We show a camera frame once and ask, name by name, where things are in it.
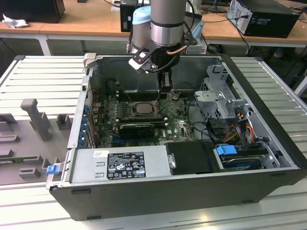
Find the label sticker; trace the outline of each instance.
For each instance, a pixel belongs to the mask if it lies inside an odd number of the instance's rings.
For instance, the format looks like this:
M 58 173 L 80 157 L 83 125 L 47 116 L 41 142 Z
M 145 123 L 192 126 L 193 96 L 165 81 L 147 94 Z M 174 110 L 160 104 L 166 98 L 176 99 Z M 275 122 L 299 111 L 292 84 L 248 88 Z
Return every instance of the label sticker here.
M 110 153 L 107 155 L 109 180 L 146 177 L 144 152 Z
M 109 150 L 96 150 L 94 151 L 94 158 L 97 157 L 107 157 Z
M 149 0 L 144 0 L 144 4 L 150 4 Z

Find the black plastic cover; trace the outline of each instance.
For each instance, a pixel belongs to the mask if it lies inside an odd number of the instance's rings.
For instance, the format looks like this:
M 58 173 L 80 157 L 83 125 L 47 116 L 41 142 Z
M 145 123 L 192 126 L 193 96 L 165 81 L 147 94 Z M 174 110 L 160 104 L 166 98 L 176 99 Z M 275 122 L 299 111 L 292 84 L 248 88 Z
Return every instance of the black plastic cover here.
M 213 148 L 214 145 L 208 141 L 166 143 L 167 154 L 173 155 L 176 162 L 172 175 L 219 172 Z

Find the white paper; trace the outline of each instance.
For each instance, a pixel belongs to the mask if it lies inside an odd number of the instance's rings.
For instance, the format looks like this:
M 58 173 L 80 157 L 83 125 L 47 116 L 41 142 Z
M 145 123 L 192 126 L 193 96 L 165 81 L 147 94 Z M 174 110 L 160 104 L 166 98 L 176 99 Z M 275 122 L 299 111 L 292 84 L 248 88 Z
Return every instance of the white paper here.
M 3 20 L 2 22 L 6 24 L 8 27 L 15 29 L 16 27 L 24 27 L 28 26 L 29 24 L 26 22 L 26 20 L 20 19 L 20 20 L 15 20 L 12 18 L 8 18 L 3 14 Z

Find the motherboard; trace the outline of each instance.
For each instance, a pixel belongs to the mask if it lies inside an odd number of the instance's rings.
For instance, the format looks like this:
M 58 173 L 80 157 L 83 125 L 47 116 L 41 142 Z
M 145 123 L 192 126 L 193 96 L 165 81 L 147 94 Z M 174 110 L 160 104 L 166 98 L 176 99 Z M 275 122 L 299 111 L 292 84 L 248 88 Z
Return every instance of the motherboard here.
M 191 97 L 170 92 L 164 99 L 136 101 L 126 96 L 109 95 L 93 105 L 94 126 L 100 148 L 164 145 L 168 142 L 194 141 L 194 129 L 187 120 Z

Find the blue drive latch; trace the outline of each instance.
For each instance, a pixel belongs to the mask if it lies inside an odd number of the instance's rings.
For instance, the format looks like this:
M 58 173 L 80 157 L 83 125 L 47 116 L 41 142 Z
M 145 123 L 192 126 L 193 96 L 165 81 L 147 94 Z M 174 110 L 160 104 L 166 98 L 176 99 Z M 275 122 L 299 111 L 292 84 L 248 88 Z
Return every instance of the blue drive latch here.
M 219 156 L 221 155 L 237 155 L 238 152 L 236 151 L 236 148 L 233 145 L 221 145 L 216 148 L 217 153 Z

